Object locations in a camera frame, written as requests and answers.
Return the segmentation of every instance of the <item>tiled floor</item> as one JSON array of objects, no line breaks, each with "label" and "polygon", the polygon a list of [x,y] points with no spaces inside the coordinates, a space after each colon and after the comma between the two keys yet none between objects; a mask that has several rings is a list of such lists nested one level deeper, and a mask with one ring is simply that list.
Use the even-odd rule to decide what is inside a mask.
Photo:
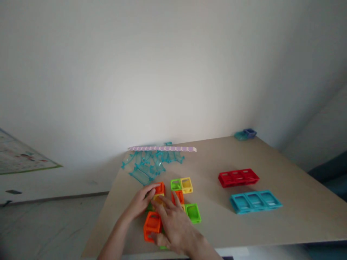
[{"label": "tiled floor", "polygon": [[80,259],[106,197],[0,208],[0,259]]}]

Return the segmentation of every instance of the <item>baseboard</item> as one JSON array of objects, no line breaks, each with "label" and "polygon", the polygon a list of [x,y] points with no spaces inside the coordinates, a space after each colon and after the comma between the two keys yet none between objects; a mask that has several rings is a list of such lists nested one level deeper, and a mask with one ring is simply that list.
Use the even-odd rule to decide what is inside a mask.
[{"label": "baseboard", "polygon": [[80,195],[72,195],[72,196],[62,196],[62,197],[53,197],[53,198],[46,198],[46,199],[37,199],[37,200],[27,200],[27,201],[19,201],[19,202],[10,202],[8,204],[0,204],[0,206],[16,206],[16,205],[22,205],[22,204],[31,204],[31,203],[38,203],[38,202],[48,202],[53,200],[64,200],[64,199],[78,199],[78,198],[87,198],[87,197],[94,197],[94,196],[102,196],[107,195],[109,191],[103,191],[103,192],[97,192],[97,193],[88,193],[88,194],[80,194]]}]

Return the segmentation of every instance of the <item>building block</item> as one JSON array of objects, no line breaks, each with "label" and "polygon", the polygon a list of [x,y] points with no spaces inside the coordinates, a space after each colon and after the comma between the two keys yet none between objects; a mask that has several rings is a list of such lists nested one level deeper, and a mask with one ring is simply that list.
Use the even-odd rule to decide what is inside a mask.
[{"label": "building block", "polygon": [[231,172],[222,172],[219,174],[218,179],[223,188],[228,188],[256,184],[260,178],[254,173],[254,171],[252,171],[252,169],[243,169]]},{"label": "building block", "polygon": [[150,162],[149,159],[151,158],[151,156],[152,156],[152,151],[146,151],[146,152],[145,152],[145,156],[142,157],[143,163],[144,163],[144,164],[150,164],[151,162]]},{"label": "building block", "polygon": [[248,140],[248,135],[244,131],[235,133],[234,137],[239,141],[246,141]]},{"label": "building block", "polygon": [[193,186],[190,177],[181,178],[180,180],[183,193],[192,193]]},{"label": "building block", "polygon": [[171,184],[171,190],[176,191],[176,190],[181,190],[181,180],[180,179],[174,179],[170,181]]},{"label": "building block", "polygon": [[166,207],[165,202],[162,201],[161,198],[159,197],[160,195],[164,196],[163,193],[162,193],[162,194],[156,194],[156,195],[154,195],[153,200],[154,200],[155,202],[157,202],[157,203],[163,205],[163,207]]},{"label": "building block", "polygon": [[257,135],[257,132],[254,131],[252,128],[244,129],[243,132],[247,134],[248,139],[253,139]]},{"label": "building block", "polygon": [[156,177],[153,165],[147,166],[144,163],[140,163],[140,164],[135,163],[135,168],[137,168],[140,171],[142,171],[144,174],[146,174],[152,180],[154,180],[154,178]]},{"label": "building block", "polygon": [[130,151],[173,151],[173,152],[196,152],[195,147],[186,146],[132,146]]},{"label": "building block", "polygon": [[231,195],[230,202],[237,214],[269,211],[283,206],[269,190]]},{"label": "building block", "polygon": [[155,184],[160,184],[160,186],[155,187],[155,195],[162,194],[163,196],[165,196],[165,194],[166,194],[165,184],[163,182],[157,182]]},{"label": "building block", "polygon": [[198,204],[185,204],[185,211],[193,224],[201,222]]},{"label": "building block", "polygon": [[128,165],[136,156],[137,152],[135,152],[135,154],[129,154],[129,157],[125,160],[122,161],[122,166],[121,168],[124,169],[126,165]]},{"label": "building block", "polygon": [[129,173],[130,176],[134,177],[136,180],[138,180],[143,186],[148,185],[151,181],[153,181],[153,178],[148,177],[148,175],[144,174],[142,171],[140,171],[138,168],[134,168],[134,171]]},{"label": "building block", "polygon": [[175,160],[178,161],[180,164],[183,163],[184,156],[181,156],[180,152],[174,152],[173,156],[175,157]]},{"label": "building block", "polygon": [[[181,204],[184,204],[184,196],[183,196],[183,192],[181,190],[178,190],[178,191],[174,191],[176,194],[177,194],[177,197],[179,198],[180,200],[180,203]],[[172,200],[172,203],[174,205],[176,205],[176,201],[175,201],[175,197],[174,197],[174,194],[171,193],[171,200]]]},{"label": "building block", "polygon": [[166,169],[163,166],[163,162],[160,156],[158,156],[157,154],[153,154],[151,157],[155,166],[155,174],[160,175],[161,172],[165,172]]},{"label": "building block", "polygon": [[160,215],[154,211],[148,212],[145,225],[143,226],[143,234],[145,241],[154,243],[153,238],[150,237],[151,233],[160,233],[162,231],[162,221]]}]

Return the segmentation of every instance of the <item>pink strip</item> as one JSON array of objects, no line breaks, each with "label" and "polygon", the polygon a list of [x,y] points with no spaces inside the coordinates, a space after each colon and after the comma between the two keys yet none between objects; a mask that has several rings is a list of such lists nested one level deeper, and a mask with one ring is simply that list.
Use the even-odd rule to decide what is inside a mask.
[{"label": "pink strip", "polygon": [[177,151],[177,152],[196,152],[195,147],[186,146],[132,146],[130,151]]}]

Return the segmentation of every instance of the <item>wooden table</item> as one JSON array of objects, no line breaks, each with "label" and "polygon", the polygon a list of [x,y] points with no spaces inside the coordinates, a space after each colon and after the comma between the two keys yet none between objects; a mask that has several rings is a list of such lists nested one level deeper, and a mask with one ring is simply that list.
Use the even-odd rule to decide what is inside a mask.
[{"label": "wooden table", "polygon": [[[170,180],[191,178],[194,192],[185,194],[184,199],[198,204],[202,222],[195,226],[215,248],[347,239],[347,203],[261,139],[239,142],[234,137],[224,137],[179,145],[194,146],[197,152],[184,153],[183,164],[164,164],[166,172],[155,182],[163,181],[166,196],[171,198]],[[220,172],[246,168],[252,168],[260,177],[257,184],[222,188]],[[82,257],[97,257],[118,217],[141,188],[125,170],[119,170]],[[235,214],[230,195],[267,189],[283,204],[282,208]],[[161,252],[155,254],[156,258],[172,257],[173,253],[163,253],[144,241],[145,217],[131,226],[124,254],[134,259],[154,252]]]}]

